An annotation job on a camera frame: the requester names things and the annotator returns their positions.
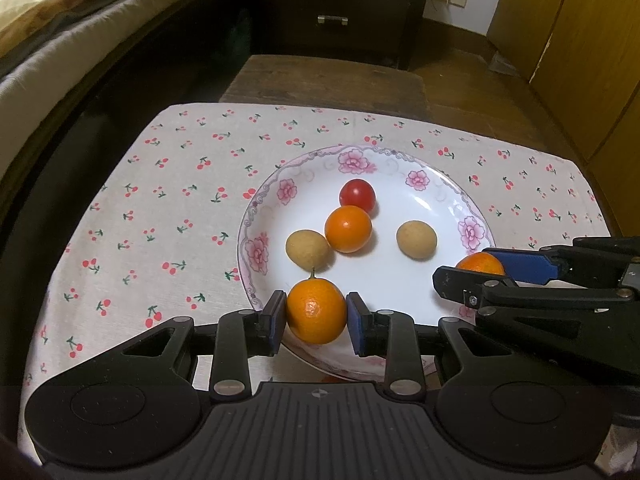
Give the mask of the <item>orange with stem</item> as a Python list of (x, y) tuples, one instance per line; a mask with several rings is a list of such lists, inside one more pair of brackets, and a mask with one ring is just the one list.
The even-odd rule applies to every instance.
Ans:
[(345, 297), (332, 282), (311, 273), (288, 293), (286, 320), (294, 336), (305, 344), (329, 344), (346, 326)]

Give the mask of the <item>tan longan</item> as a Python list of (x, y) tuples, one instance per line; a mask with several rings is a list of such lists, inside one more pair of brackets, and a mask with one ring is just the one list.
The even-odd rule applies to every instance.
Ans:
[(320, 271), (328, 265), (331, 247), (320, 233), (298, 230), (286, 240), (285, 252), (296, 266), (311, 272)]
[(437, 247), (437, 234), (426, 222), (409, 220), (396, 232), (399, 249), (413, 260), (426, 260), (434, 255)]

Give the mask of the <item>cherry print tablecloth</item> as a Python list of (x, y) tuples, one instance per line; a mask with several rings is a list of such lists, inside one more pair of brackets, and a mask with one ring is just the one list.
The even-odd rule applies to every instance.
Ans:
[(238, 240), (258, 186), (287, 162), (337, 145), (389, 148), (457, 183), (502, 247), (608, 232), (568, 160), (407, 118), (257, 104), (161, 112), (82, 216), (48, 285), (27, 392), (178, 314), (198, 322), (247, 305)]

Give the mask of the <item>large orange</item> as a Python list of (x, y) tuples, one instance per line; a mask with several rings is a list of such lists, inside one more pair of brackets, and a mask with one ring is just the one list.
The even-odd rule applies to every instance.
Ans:
[(357, 206), (341, 206), (331, 212), (324, 225), (329, 245), (342, 254), (358, 252), (372, 234), (370, 216)]

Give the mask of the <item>dark wooden drawer cabinet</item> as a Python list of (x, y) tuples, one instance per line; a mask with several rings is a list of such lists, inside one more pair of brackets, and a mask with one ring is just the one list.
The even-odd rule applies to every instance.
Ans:
[(408, 67), (426, 0), (244, 0), (250, 52)]

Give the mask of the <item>small mandarin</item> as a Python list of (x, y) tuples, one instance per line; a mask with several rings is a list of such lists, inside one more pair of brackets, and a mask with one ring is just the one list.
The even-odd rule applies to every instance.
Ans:
[(506, 275), (503, 264), (490, 252), (477, 252), (466, 256), (456, 264), (456, 268), (484, 274)]

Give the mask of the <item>small red cherry tomato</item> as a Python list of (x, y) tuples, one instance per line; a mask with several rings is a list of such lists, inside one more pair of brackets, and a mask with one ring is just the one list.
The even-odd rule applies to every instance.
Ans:
[(355, 206), (370, 214), (376, 205), (374, 189), (369, 182), (352, 179), (344, 184), (338, 196), (342, 206)]

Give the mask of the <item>yellow wooden wardrobe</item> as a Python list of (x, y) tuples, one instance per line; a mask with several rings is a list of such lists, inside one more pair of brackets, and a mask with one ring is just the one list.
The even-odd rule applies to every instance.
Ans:
[(487, 33), (639, 232), (639, 0), (499, 0)]

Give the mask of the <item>white floral oval plate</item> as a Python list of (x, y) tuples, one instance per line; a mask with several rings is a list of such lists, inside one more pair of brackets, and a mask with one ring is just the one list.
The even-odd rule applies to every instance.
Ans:
[[(265, 307), (277, 290), (289, 292), (307, 272), (288, 258), (285, 241), (298, 230), (322, 232), (338, 206), (338, 193), (353, 178), (376, 195), (370, 242), (352, 255), (334, 254), (322, 278), (343, 293), (358, 292), (372, 311), (396, 310), (421, 325), (456, 316), (459, 307), (440, 298), (432, 275), (439, 266), (494, 246), (495, 240), (472, 198), (454, 180), (400, 151), (337, 145), (303, 154), (277, 169), (250, 199), (240, 224), (240, 277), (250, 304)], [(396, 232), (409, 220), (436, 232), (434, 255), (405, 256)]]

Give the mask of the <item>dark wooden bench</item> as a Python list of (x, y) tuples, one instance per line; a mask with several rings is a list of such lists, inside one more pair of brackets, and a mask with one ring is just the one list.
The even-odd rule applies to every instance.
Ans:
[(221, 96), (226, 103), (356, 110), (429, 122), (423, 79), (405, 70), (332, 58), (256, 54)]

